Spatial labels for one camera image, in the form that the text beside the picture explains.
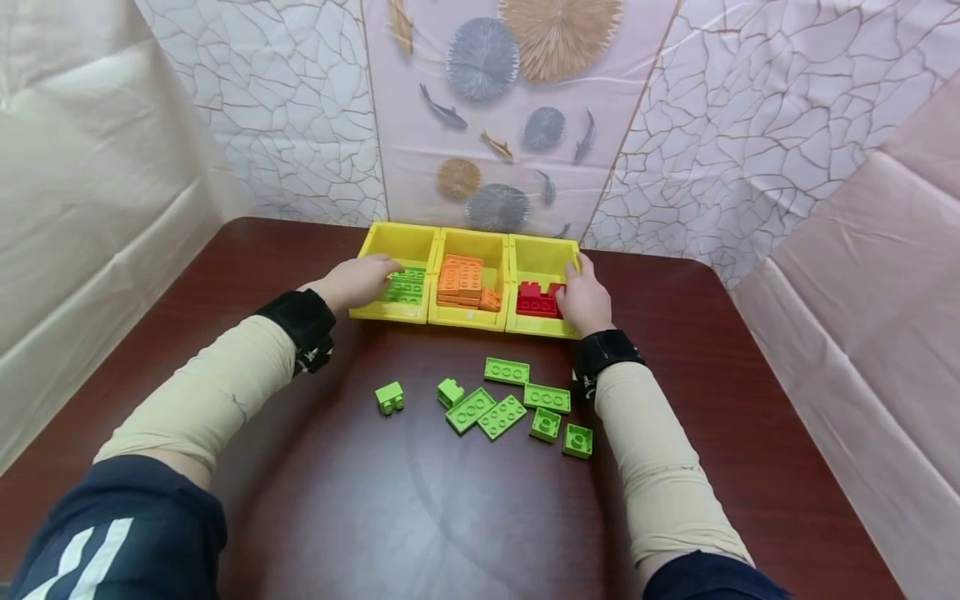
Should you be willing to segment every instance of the person's left hand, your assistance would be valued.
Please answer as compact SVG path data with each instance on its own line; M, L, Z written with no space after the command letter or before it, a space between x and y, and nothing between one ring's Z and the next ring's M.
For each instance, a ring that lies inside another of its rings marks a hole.
M370 254L340 263L323 279L301 286L300 291L313 290L336 313L373 302L390 287L390 274L402 271L403 265L390 256Z

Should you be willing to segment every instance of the round spiky shape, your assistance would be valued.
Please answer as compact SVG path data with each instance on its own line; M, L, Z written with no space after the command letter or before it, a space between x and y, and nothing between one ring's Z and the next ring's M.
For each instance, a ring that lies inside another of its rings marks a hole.
M465 214L474 229L512 233L530 217L530 200L515 187L491 183L470 197Z
M622 0L500 0L520 72L535 84L566 81L597 62L622 14Z
M480 167L465 158L449 158L437 170L437 187L450 200L466 200L480 187Z
M534 110L523 127L523 144L530 150L550 150L560 143L566 131L566 117L553 107Z
M458 94L485 101L501 96L516 81L520 62L514 35L497 19L467 21L446 51L446 78Z

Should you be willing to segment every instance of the fish print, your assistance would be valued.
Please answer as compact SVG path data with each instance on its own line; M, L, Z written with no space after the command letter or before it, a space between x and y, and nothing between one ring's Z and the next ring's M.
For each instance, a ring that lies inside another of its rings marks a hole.
M400 50L413 56L414 53L414 22L403 10L403 0L390 0L390 26L394 30L396 43Z
M480 133L480 139L490 144L491 148L497 151L498 154L507 159L507 162L514 162L514 153L510 152L510 148L507 147L507 142L498 142L492 137L487 135L487 130L484 130L483 133Z
M557 186L553 184L550 176L543 173L540 169L534 169L534 171L543 175L543 201L547 206L550 206L557 198Z
M430 92L426 90L426 85L424 84L420 84L420 91L423 92L426 103L433 109L434 114L440 117L444 125L452 127L455 130L465 130L467 128L467 121L464 121L464 118L457 114L456 108L442 107L434 102L433 99L430 98Z
M573 162L580 162L590 153L590 149L593 148L593 137L597 133L596 123L593 121L593 113L590 112L590 109L587 109L587 117L590 120L590 124L587 127L587 135L584 135L582 141L577 142L577 152L573 155Z

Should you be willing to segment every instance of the forearm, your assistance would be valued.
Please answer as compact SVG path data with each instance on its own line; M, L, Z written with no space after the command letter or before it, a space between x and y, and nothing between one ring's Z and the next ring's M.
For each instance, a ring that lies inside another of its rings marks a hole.
M631 550L645 578L694 550L753 564L649 369L625 362L603 370L596 411L623 478Z
M295 354L279 325L265 317L245 319L150 394L94 462L142 454L205 487L220 450L290 382Z

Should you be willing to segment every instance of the yellow plastic storage bin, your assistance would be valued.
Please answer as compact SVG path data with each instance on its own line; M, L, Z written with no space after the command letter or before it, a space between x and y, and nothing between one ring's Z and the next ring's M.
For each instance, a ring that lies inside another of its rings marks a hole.
M441 229L440 242L434 252L433 267L430 269L433 277L430 281L430 314L427 321L431 324L503 331L507 326L507 294L513 281L509 245L510 238L503 233ZM493 288L494 292L500 295L499 312L437 304L437 278L444 264L444 257L448 254L483 260L483 285Z
M404 267L424 269L423 296L420 304L377 300L362 308L350 310L354 319L380 319L425 324L429 313L435 273L430 270L438 248L441 229L402 223L374 223L367 233L358 256L384 252Z
M577 269L576 259L580 247L572 240L532 237L510 234L510 272L514 280L510 285L507 306L507 331L527 335L545 335L554 338L575 340L577 331L572 325L561 319L546 317L528 317L516 313L516 297L521 281L535 281L545 292L550 283L566 283L566 263L572 260Z

